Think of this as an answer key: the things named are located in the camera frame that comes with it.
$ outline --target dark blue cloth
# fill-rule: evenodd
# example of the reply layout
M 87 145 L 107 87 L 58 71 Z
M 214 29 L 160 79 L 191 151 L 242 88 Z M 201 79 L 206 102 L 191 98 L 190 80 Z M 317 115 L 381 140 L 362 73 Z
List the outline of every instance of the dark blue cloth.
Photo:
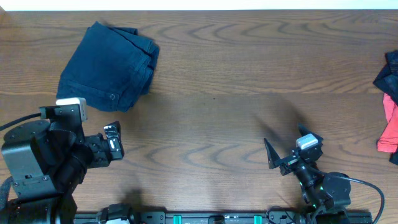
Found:
M 61 74 L 57 98 L 83 97 L 101 111 L 126 112 L 148 94 L 158 55 L 137 29 L 95 22 Z
M 386 53 L 387 65 L 373 81 L 384 93 L 398 105 L 398 50 Z

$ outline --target black cable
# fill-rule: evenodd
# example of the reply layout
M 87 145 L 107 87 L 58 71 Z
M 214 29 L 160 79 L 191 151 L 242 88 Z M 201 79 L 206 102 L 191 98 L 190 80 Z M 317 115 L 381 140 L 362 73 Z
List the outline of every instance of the black cable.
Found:
M 315 212 L 312 214 L 312 217 L 311 217 L 311 224 L 314 224 L 315 223 L 315 219 L 316 219 L 316 217 L 317 217 L 317 215 L 319 214 L 319 212 L 322 210 L 322 206 L 319 206 L 316 210 L 315 210 Z
M 8 177 L 0 187 L 0 211 L 7 207 L 8 195 L 10 194 L 12 177 Z
M 278 206 L 278 205 L 274 205 L 274 206 L 271 206 L 270 208 L 268 208 L 268 210 L 267 210 L 267 212 L 266 212 L 266 218 L 267 218 L 268 213 L 269 213 L 273 208 L 281 208 L 281 209 L 286 213 L 287 217 L 292 221 L 291 223 L 295 223 L 294 219 L 286 212 L 286 210 L 284 210 L 284 208 L 282 208 L 281 206 Z
M 358 179 L 354 179 L 354 178 L 350 178 L 350 177 L 342 177 L 342 176 L 337 176 L 337 175 L 333 175 L 333 174 L 328 174 L 328 173 L 326 173 L 326 172 L 322 172 L 322 171 L 320 171 L 320 170 L 314 169 L 314 168 L 312 168 L 312 167 L 310 167 L 310 166 L 308 166 L 308 165 L 305 165 L 305 166 L 306 166 L 309 170 L 311 170 L 312 172 L 316 172 L 317 174 L 321 174 L 321 175 L 325 175 L 325 176 L 326 176 L 326 175 L 327 175 L 327 176 L 332 176 L 332 177 L 334 177 L 334 178 L 339 178 L 339 179 L 343 179 L 343 180 L 348 180 L 348 181 L 356 182 L 356 183 L 359 183 L 359 184 L 364 184 L 364 185 L 366 185 L 366 186 L 372 187 L 373 189 L 377 190 L 377 192 L 380 194 L 381 204 L 380 204 L 379 212 L 377 213 L 377 215 L 376 215 L 375 219 L 373 220 L 372 224 L 376 224 L 377 221 L 379 221 L 379 219 L 380 219 L 380 217 L 381 217 L 381 214 L 383 213 L 384 204 L 385 204 L 384 194 L 383 194 L 383 192 L 380 190 L 379 187 L 377 187 L 377 186 L 375 186 L 375 185 L 373 185 L 373 184 L 371 184 L 371 183 L 369 183 L 369 182 L 363 181 L 363 180 L 358 180 Z
M 11 127 L 11 126 L 13 126 L 13 125 L 15 125 L 17 123 L 26 121 L 27 119 L 36 118 L 36 117 L 39 117 L 41 115 L 42 115 L 41 113 L 36 113 L 36 114 L 31 114 L 31 115 L 28 115 L 28 116 L 25 116 L 25 117 L 21 117 L 19 119 L 16 119 L 15 121 L 11 121 L 10 123 L 7 123 L 7 124 L 1 126 L 0 127 L 0 131 L 4 130 L 6 128 L 9 128 L 9 127 Z

